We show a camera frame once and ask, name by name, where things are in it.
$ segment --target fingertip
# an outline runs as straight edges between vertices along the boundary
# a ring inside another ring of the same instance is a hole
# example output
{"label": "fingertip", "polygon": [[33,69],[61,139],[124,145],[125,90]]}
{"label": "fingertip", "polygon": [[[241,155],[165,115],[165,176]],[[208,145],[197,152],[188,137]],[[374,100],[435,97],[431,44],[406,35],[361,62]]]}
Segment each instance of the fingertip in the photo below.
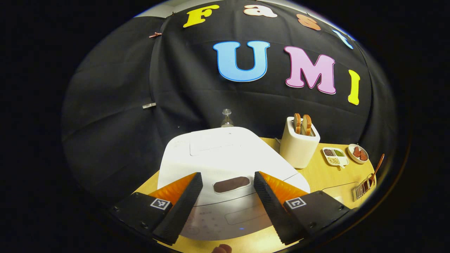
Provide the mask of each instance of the fingertip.
{"label": "fingertip", "polygon": [[215,247],[211,253],[228,253],[224,248]]}
{"label": "fingertip", "polygon": [[220,244],[219,247],[223,248],[226,253],[231,253],[231,247],[227,244]]}

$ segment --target utensil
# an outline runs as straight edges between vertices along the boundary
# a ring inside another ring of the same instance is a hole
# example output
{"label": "utensil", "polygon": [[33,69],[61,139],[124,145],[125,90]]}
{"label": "utensil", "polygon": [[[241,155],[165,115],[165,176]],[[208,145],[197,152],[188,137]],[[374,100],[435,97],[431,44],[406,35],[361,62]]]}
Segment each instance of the utensil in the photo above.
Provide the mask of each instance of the utensil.
{"label": "utensil", "polygon": [[384,159],[384,153],[381,155],[380,161],[378,162],[377,168],[375,169],[375,172],[373,173],[373,175],[369,178],[369,183],[370,185],[372,185],[372,182],[374,180],[375,174],[377,173],[378,169],[381,166],[381,163],[383,162]]}

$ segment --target red food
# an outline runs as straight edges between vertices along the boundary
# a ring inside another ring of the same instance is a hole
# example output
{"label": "red food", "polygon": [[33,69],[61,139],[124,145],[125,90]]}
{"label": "red food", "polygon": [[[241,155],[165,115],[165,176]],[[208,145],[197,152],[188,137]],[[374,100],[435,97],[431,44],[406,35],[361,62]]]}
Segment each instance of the red food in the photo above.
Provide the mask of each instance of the red food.
{"label": "red food", "polygon": [[362,150],[361,150],[361,157],[360,157],[360,159],[361,159],[361,161],[367,161],[367,155]]}
{"label": "red food", "polygon": [[360,157],[361,156],[360,148],[355,147],[355,150],[353,151],[353,155],[356,157]]}

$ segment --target bottle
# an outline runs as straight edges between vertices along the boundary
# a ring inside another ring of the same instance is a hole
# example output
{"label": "bottle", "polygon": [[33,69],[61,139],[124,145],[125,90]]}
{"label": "bottle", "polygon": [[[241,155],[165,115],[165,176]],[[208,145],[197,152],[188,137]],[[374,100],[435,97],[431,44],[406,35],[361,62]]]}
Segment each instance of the bottle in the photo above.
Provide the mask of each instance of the bottle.
{"label": "bottle", "polygon": [[222,114],[225,115],[225,119],[222,120],[221,127],[233,127],[233,121],[230,119],[231,110],[224,109]]}

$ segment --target clip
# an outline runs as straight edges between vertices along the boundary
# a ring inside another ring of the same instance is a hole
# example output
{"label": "clip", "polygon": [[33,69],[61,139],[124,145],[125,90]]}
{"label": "clip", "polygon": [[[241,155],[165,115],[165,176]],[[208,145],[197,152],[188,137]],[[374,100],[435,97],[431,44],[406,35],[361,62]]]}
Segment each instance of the clip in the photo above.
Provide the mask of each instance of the clip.
{"label": "clip", "polygon": [[152,106],[156,106],[156,103],[145,104],[145,105],[142,106],[142,109],[149,108],[149,107],[152,107]]}
{"label": "clip", "polygon": [[149,38],[158,37],[158,36],[160,36],[160,35],[162,35],[162,33],[155,32],[155,34],[149,36]]}

